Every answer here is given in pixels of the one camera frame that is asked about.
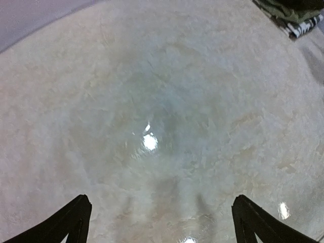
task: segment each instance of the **green cloth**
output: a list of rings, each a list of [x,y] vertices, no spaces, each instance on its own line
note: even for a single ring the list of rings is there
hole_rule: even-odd
[[[319,10],[297,11],[289,9],[284,5],[278,3],[276,0],[259,0],[258,2],[261,7],[268,11],[271,15],[298,24],[305,21],[306,19],[315,17],[320,14]]]

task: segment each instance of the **cloth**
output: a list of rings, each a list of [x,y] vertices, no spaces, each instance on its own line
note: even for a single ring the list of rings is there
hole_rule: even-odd
[[[302,23],[294,23],[285,19],[279,18],[269,13],[264,9],[258,0],[253,0],[254,4],[258,6],[290,39],[297,39],[300,36],[310,32],[320,21],[323,20],[323,15],[318,14],[315,17],[306,19]]]
[[[320,14],[319,10],[297,11],[294,9],[290,9],[276,0],[259,0],[259,5],[273,16],[298,24]]]

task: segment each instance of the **marble floor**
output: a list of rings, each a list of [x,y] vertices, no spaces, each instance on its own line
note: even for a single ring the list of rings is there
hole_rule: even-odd
[[[235,242],[245,194],[324,230],[324,35],[250,1],[110,0],[0,54],[0,241],[79,194],[89,243]]]

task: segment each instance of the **tile floor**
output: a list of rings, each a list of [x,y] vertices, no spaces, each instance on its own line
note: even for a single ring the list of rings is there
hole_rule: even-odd
[[[241,193],[317,238],[322,47],[242,0],[111,0],[27,37],[0,54],[0,240],[81,193],[89,243],[235,242]]]

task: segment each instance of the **fabric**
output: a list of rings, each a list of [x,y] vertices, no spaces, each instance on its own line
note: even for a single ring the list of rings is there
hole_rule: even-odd
[[[253,2],[279,27],[279,29],[281,29],[291,39],[297,39],[300,36],[310,32],[320,21],[323,20],[323,15],[318,14],[317,16],[306,19],[299,24],[290,22],[272,15],[261,6],[260,1],[253,0]]]
[[[321,10],[324,9],[323,0],[276,0],[278,3],[295,10]]]
[[[276,0],[259,0],[259,5],[273,16],[299,24],[320,14],[319,10],[297,11],[290,9]]]

